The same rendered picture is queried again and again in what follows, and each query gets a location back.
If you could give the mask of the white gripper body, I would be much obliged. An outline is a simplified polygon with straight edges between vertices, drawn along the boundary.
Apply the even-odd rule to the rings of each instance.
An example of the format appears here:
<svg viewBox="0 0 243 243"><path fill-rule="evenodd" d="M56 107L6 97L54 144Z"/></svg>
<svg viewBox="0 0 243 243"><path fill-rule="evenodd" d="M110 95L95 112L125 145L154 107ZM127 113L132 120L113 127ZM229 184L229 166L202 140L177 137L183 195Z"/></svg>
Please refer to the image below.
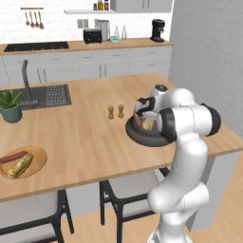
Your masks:
<svg viewBox="0 0 243 243"><path fill-rule="evenodd" d="M135 119L139 122L146 118L154 120L157 115L158 113L155 110L144 110L142 108L135 110Z"/></svg>

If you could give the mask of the golden bun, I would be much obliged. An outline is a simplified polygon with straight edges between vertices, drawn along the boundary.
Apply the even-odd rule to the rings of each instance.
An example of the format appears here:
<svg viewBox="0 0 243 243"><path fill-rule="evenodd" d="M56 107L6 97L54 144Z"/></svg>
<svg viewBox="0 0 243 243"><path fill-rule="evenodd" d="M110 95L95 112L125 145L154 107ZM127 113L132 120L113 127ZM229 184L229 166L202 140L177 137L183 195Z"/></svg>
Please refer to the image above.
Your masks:
<svg viewBox="0 0 243 243"><path fill-rule="evenodd" d="M152 130L154 128L155 125L155 121L149 118L146 118L143 122L142 122L142 128L144 130Z"/></svg>
<svg viewBox="0 0 243 243"><path fill-rule="evenodd" d="M15 164L11 169L9 169L8 176L10 178L19 177L29 167L29 165L32 162L32 159L33 155L31 153L26 153L17 164Z"/></svg>

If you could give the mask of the black bowl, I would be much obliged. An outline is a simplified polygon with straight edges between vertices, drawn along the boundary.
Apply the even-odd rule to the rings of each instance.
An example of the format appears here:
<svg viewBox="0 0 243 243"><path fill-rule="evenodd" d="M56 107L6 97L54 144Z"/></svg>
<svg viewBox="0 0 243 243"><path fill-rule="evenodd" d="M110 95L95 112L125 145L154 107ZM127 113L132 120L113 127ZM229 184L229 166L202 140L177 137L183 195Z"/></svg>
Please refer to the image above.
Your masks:
<svg viewBox="0 0 243 243"><path fill-rule="evenodd" d="M145 124L151 122L153 128L145 129L142 126L137 126L134 117L129 118L126 122L125 130L131 140L147 147L161 147L169 144L169 141L159 134L155 120L145 117L141 117L140 120L145 122Z"/></svg>

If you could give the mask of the orange round plate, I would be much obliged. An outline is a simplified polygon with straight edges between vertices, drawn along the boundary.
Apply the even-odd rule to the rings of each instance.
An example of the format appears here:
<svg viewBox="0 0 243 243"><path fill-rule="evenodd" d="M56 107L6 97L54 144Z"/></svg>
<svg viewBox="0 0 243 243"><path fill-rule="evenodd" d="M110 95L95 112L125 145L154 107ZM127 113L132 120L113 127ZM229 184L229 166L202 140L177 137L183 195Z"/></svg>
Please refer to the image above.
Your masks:
<svg viewBox="0 0 243 243"><path fill-rule="evenodd" d="M22 151L30 152L33 155L33 159L29 167L20 176L18 176L18 178L26 178L30 175L35 174L47 162L47 152L44 149L35 146L24 146L14 149L13 151L8 152L8 156L11 156ZM19 161L20 159L16 159L7 163L0 163L0 174L3 177L7 178L9 169L13 168Z"/></svg>

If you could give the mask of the black stool grey seat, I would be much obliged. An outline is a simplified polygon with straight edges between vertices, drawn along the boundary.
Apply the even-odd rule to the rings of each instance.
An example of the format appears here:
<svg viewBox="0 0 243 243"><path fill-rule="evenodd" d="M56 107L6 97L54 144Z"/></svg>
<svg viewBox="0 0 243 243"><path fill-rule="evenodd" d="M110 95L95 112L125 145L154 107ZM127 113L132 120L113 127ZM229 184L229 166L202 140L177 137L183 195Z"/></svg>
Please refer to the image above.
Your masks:
<svg viewBox="0 0 243 243"><path fill-rule="evenodd" d="M122 224L153 215L147 203L147 193L162 182L169 173L164 167L154 171L113 178L99 182L100 215L104 224L104 205L110 203L117 217L117 242L122 243Z"/></svg>
<svg viewBox="0 0 243 243"><path fill-rule="evenodd" d="M65 243L61 218L74 233L65 190L0 203L0 243Z"/></svg>

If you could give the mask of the grey base cupboards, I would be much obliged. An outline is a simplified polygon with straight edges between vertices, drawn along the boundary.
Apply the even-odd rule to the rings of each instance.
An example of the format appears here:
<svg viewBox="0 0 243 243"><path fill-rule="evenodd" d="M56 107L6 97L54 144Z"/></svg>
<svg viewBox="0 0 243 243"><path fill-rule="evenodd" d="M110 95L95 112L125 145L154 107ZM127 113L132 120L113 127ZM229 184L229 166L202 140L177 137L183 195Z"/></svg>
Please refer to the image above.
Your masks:
<svg viewBox="0 0 243 243"><path fill-rule="evenodd" d="M172 47L131 47L107 50L5 55L0 58L9 84L22 83L22 64L28 61L31 84L63 82L158 72L168 77Z"/></svg>

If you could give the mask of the black coffee machine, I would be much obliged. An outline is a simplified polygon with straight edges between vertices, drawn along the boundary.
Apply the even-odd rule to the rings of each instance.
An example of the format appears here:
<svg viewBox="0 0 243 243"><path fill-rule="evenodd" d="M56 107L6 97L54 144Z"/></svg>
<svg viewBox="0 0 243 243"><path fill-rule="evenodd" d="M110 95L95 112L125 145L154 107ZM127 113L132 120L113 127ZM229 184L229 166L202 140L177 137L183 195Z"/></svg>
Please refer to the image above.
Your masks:
<svg viewBox="0 0 243 243"><path fill-rule="evenodd" d="M152 36L150 39L156 43L163 43L164 40L160 36L164 32L165 22L160 19L154 19L152 21Z"/></svg>

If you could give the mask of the steel canister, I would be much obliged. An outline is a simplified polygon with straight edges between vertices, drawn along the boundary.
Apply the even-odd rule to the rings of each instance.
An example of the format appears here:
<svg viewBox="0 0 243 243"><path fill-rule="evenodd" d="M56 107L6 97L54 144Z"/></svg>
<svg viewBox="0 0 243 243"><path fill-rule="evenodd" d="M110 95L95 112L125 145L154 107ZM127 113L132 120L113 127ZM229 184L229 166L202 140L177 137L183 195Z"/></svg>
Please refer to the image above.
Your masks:
<svg viewBox="0 0 243 243"><path fill-rule="evenodd" d="M102 40L108 41L110 38L110 22L108 20L100 20L99 28L102 32Z"/></svg>

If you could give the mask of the dark grey sink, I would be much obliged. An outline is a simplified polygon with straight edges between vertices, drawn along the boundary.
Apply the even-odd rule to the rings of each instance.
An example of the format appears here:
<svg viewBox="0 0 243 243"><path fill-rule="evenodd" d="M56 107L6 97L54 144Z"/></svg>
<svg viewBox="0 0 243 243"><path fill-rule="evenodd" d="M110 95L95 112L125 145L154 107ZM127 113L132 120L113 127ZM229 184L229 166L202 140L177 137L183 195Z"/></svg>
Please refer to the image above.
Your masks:
<svg viewBox="0 0 243 243"><path fill-rule="evenodd" d="M31 102L28 100L28 92L25 88L13 89L13 96L17 96L19 93L21 96L18 103L22 110L71 105L67 84L31 87Z"/></svg>

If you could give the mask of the black toaster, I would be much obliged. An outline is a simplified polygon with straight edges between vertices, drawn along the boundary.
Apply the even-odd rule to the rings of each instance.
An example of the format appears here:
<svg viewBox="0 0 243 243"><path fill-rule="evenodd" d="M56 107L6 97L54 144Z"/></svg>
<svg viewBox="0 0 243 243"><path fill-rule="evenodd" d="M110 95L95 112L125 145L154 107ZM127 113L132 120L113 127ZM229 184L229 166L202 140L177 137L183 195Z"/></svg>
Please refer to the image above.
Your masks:
<svg viewBox="0 0 243 243"><path fill-rule="evenodd" d="M87 28L84 30L84 42L94 44L102 42L102 31L99 28Z"/></svg>

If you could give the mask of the dark grey tap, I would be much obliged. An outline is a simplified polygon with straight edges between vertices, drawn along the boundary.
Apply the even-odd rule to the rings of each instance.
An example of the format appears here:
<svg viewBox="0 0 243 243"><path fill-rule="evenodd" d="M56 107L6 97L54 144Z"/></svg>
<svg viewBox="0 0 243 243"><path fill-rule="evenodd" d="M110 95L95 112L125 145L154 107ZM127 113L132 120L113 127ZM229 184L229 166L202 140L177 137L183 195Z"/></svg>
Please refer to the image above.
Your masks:
<svg viewBox="0 0 243 243"><path fill-rule="evenodd" d="M28 66L28 61L25 60L22 65L22 76L23 76L23 81L24 81L28 99L24 102L24 106L30 106L31 108L34 108L36 105L39 104L39 101L32 99L30 87L28 84L27 66Z"/></svg>

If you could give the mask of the black hob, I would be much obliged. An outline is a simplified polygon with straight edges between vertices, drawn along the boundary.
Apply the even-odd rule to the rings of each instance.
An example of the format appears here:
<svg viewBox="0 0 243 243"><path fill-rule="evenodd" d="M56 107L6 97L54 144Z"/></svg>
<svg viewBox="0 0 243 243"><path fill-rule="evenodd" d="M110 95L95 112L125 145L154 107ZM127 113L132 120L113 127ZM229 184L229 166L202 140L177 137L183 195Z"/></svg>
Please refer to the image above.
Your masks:
<svg viewBox="0 0 243 243"><path fill-rule="evenodd" d="M44 42L44 43L23 43L8 44L4 49L5 52L32 51L32 50L50 50L50 49L67 49L67 42Z"/></svg>

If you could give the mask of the green plant in pot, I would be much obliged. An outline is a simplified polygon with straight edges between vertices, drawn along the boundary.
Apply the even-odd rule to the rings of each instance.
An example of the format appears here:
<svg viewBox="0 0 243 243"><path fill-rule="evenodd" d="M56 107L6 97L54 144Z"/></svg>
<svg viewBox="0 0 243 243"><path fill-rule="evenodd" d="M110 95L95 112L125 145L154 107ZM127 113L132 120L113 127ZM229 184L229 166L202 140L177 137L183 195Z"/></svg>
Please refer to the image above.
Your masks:
<svg viewBox="0 0 243 243"><path fill-rule="evenodd" d="M0 91L0 113L6 122L15 123L22 119L22 110L18 102L22 92L13 95L12 90Z"/></svg>

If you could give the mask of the grey wall cupboards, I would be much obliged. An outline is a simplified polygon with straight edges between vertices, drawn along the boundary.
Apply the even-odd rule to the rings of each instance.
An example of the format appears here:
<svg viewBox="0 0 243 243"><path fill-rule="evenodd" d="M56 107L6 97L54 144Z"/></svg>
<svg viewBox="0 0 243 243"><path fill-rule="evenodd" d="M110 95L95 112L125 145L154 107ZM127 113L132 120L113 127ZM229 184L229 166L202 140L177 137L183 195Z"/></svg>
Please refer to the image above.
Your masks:
<svg viewBox="0 0 243 243"><path fill-rule="evenodd" d="M173 0L110 0L110 8L117 13L170 12Z"/></svg>

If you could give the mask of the white wall shelf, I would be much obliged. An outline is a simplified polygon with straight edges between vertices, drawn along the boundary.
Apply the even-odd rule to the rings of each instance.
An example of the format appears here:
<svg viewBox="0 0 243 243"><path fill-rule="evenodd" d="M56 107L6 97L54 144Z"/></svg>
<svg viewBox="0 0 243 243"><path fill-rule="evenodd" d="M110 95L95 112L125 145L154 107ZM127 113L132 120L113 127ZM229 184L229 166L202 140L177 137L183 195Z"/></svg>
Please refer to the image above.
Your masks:
<svg viewBox="0 0 243 243"><path fill-rule="evenodd" d="M114 10L92 10L92 9L65 9L65 14L114 14Z"/></svg>

